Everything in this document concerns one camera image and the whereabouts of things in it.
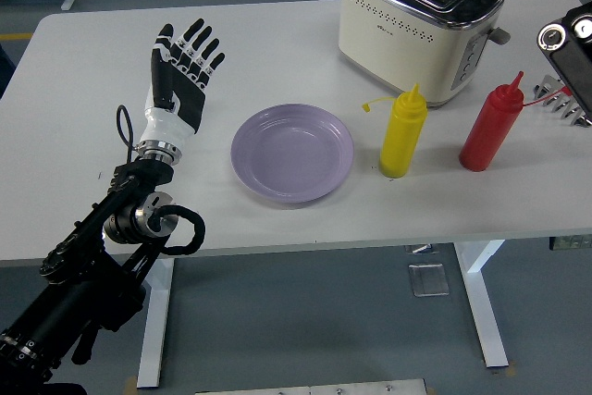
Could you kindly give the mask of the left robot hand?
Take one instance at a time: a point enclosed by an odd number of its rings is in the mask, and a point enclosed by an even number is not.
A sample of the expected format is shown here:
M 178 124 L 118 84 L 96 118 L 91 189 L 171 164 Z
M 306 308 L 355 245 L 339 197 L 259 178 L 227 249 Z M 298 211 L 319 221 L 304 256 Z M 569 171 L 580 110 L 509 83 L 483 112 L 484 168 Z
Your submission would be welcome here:
M 167 24 L 151 53 L 151 87 L 142 142 L 163 142 L 180 150 L 200 128 L 205 89 L 226 55 L 213 29 L 197 19 L 178 38 Z

